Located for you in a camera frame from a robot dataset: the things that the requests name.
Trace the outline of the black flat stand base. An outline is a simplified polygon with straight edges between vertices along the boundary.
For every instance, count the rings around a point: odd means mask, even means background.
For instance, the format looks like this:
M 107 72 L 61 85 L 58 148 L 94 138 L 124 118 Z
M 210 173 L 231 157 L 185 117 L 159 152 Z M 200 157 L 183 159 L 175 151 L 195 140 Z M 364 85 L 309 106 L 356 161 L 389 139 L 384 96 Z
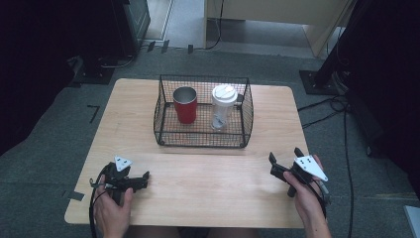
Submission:
M 85 61 L 82 57 L 77 58 L 73 69 L 74 77 L 70 84 L 74 86 L 81 84 L 108 85 L 114 73 L 113 68 L 103 67 L 98 60 Z

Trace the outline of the clear tumbler with white lid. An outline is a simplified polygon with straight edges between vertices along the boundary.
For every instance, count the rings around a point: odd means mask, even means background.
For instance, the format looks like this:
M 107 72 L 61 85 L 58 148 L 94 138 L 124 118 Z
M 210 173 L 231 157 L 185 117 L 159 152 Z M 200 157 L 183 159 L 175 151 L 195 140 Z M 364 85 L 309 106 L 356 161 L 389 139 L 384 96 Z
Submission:
M 212 127 L 215 130 L 222 130 L 229 122 L 229 118 L 235 103 L 237 102 L 238 92 L 230 84 L 220 84 L 212 90 Z

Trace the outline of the red steel-lined cup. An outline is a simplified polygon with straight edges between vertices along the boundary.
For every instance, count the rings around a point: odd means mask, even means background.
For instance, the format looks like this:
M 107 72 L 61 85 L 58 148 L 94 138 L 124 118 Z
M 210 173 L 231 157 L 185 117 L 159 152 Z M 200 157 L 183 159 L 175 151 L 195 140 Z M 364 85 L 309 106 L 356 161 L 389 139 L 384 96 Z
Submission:
M 196 119 L 197 93 L 194 88 L 181 86 L 172 93 L 173 104 L 178 121 L 182 124 L 192 124 Z

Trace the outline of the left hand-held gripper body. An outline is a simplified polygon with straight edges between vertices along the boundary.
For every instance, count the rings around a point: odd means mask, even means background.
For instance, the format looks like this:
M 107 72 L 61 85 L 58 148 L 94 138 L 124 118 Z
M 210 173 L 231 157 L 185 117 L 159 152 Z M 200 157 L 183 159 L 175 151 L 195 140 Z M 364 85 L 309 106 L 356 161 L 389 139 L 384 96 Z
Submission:
M 119 156 L 114 157 L 101 172 L 105 176 L 105 188 L 112 191 L 112 199 L 120 204 L 121 195 L 128 188 L 133 192 L 144 188 L 144 178 L 129 178 L 133 162 Z

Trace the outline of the black stand with base plate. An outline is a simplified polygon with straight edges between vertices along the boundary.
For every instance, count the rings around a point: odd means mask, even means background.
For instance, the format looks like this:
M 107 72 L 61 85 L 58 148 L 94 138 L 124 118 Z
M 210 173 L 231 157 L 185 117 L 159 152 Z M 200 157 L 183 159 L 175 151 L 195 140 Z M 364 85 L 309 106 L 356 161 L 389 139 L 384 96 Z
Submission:
M 326 23 L 303 26 L 305 36 L 315 57 L 320 57 L 323 51 L 327 49 L 330 39 L 338 27 L 347 26 L 356 2 L 357 0 L 339 0 L 338 6 L 334 8 L 331 13 L 331 18 Z M 331 48 L 324 63 L 317 71 L 299 71 L 302 84 L 307 94 L 339 94 L 337 86 L 332 79 L 335 64 L 338 62 L 338 42 Z

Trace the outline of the black equipment cabinet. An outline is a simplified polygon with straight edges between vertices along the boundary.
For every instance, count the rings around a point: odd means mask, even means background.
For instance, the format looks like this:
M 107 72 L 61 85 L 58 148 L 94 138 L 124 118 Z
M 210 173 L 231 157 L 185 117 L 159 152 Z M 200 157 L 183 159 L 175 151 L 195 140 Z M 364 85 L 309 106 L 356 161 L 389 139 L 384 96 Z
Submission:
M 151 22 L 147 0 L 111 0 L 122 55 L 135 56 Z

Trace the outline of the person's right hand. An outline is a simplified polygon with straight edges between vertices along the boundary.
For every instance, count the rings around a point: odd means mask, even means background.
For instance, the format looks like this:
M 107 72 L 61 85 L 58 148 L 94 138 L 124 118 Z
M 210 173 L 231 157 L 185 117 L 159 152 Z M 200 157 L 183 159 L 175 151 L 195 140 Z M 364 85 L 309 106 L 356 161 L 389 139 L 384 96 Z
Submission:
M 304 227 L 320 230 L 328 223 L 315 193 L 305 184 L 302 184 L 291 172 L 283 173 L 285 179 L 296 189 L 294 197 L 296 210 L 302 219 Z

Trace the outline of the black wire mesh basket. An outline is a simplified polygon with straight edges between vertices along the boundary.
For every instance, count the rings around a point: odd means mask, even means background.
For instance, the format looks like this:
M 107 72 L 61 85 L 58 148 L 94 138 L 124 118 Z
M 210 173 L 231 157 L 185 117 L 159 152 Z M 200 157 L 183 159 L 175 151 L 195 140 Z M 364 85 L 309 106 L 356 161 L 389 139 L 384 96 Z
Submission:
M 238 98 L 227 117 L 227 125 L 212 128 L 212 89 L 229 84 L 238 92 Z M 196 119 L 192 124 L 179 122 L 172 97 L 180 86 L 189 86 L 197 92 Z M 161 146 L 201 148 L 245 148 L 251 138 L 254 123 L 254 105 L 250 81 L 247 77 L 214 75 L 162 74 L 158 83 L 158 98 L 154 116 L 154 133 Z

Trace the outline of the beige wooden cabinet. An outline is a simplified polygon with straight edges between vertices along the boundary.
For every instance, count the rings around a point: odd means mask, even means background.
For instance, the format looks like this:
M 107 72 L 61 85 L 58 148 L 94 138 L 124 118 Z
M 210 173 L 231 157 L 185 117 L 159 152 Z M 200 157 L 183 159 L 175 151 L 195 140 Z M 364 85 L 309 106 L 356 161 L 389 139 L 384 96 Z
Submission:
M 320 57 L 337 27 L 345 27 L 357 0 L 204 0 L 208 19 L 302 25 L 314 57 Z

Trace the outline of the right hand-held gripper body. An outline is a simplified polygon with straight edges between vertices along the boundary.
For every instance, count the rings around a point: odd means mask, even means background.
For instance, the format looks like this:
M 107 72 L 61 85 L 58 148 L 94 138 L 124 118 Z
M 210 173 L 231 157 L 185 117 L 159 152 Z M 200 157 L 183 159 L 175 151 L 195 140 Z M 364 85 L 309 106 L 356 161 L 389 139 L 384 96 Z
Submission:
M 295 158 L 291 168 L 286 168 L 277 164 L 276 168 L 271 167 L 270 169 L 270 173 L 273 176 L 284 182 L 286 182 L 283 175 L 285 172 L 291 172 L 302 184 L 309 185 L 314 178 L 319 179 L 320 181 L 317 185 L 320 187 L 322 195 L 328 194 L 328 189 L 323 184 L 323 182 L 327 181 L 328 178 L 311 155 Z

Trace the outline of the pale grey box corner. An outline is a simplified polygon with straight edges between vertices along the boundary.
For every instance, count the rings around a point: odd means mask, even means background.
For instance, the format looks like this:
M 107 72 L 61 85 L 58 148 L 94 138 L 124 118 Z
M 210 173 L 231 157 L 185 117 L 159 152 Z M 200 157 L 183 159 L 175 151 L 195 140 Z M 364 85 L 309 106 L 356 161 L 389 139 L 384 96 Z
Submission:
M 413 238 L 420 238 L 420 207 L 405 205 L 404 212 Z

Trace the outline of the person's left hand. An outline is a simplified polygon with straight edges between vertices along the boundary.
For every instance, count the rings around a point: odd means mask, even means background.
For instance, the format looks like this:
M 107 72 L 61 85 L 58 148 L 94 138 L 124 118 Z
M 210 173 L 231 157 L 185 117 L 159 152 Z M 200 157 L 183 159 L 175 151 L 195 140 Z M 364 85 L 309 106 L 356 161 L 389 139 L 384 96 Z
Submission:
M 97 187 L 93 205 L 94 220 L 103 238 L 123 238 L 128 231 L 131 219 L 133 190 L 129 187 L 124 193 L 123 205 L 118 205 L 102 184 Z

